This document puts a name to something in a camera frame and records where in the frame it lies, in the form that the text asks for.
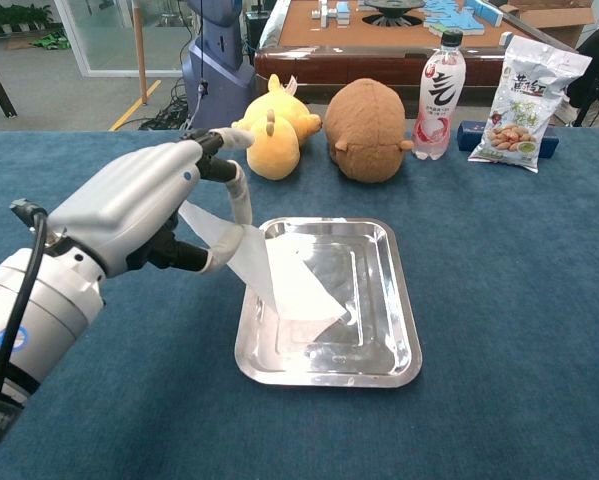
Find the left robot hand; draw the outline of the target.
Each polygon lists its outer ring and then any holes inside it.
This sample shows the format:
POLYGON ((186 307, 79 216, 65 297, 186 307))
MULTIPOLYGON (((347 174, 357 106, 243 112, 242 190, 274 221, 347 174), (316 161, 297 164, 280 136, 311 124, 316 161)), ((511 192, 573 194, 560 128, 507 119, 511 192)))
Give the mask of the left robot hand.
POLYGON ((75 251, 94 260, 107 277, 146 263, 199 273, 220 268, 237 253, 252 207, 242 167, 217 153, 253 143, 253 134, 243 129, 197 130, 116 158, 50 213, 47 228, 56 239, 47 254, 75 251), (200 180, 226 186, 235 220, 209 248, 174 235, 179 209, 200 180))

